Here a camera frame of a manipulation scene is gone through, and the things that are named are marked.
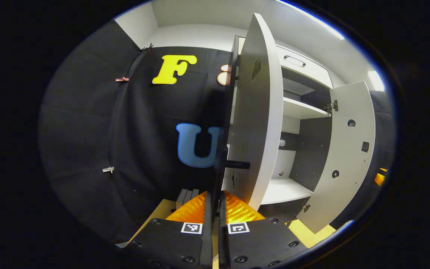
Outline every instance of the door hinge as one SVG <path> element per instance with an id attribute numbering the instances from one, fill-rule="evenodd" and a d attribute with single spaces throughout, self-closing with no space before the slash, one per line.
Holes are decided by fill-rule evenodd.
<path id="1" fill-rule="evenodd" d="M 102 170 L 102 172 L 109 172 L 110 171 L 110 173 L 112 174 L 112 171 L 114 171 L 114 167 L 113 166 L 111 166 L 111 167 L 107 167 L 107 168 L 104 168 L 103 170 Z"/>
<path id="2" fill-rule="evenodd" d="M 306 211 L 308 211 L 310 205 L 304 205 L 303 206 L 303 212 L 306 213 Z"/>
<path id="3" fill-rule="evenodd" d="M 338 100 L 335 100 L 333 104 L 327 104 L 325 107 L 323 107 L 324 110 L 326 110 L 328 113 L 331 113 L 333 111 L 338 111 Z"/>

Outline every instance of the white ceiling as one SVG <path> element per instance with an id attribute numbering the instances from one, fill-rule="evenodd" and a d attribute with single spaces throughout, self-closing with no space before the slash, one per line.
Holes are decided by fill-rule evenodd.
<path id="1" fill-rule="evenodd" d="M 274 0 L 154 0 L 152 7 L 159 27 L 217 24 L 248 29 L 253 13 L 259 13 L 275 39 L 308 53 L 346 83 L 365 80 L 369 87 L 367 71 L 372 66 L 347 39 Z"/>

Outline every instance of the copper clip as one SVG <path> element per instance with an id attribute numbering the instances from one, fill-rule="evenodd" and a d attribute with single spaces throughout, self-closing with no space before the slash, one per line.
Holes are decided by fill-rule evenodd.
<path id="1" fill-rule="evenodd" d="M 117 81 L 117 82 L 128 81 L 128 78 L 126 78 L 126 77 L 116 78 L 116 81 Z"/>

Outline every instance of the drawer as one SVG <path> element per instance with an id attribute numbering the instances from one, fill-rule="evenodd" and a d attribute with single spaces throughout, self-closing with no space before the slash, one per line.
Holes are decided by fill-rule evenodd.
<path id="1" fill-rule="evenodd" d="M 282 67 L 305 75 L 312 80 L 324 84 L 330 89 L 333 88 L 328 70 L 326 70 L 324 67 L 294 51 L 281 46 L 277 46 L 277 50 L 278 55 L 280 56 L 280 65 Z"/>

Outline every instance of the drawer handle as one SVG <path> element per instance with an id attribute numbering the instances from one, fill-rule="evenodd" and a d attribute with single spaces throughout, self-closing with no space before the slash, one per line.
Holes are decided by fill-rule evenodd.
<path id="1" fill-rule="evenodd" d="M 302 61 L 302 60 L 298 60 L 297 58 L 294 58 L 294 57 L 291 57 L 291 56 L 289 56 L 289 55 L 285 55 L 285 61 L 286 61 L 286 58 L 293 58 L 293 59 L 295 59 L 295 60 L 297 60 L 297 61 L 300 61 L 300 62 L 302 62 L 303 63 L 303 67 L 305 67 L 306 66 L 306 63 L 304 63 L 304 61 Z"/>

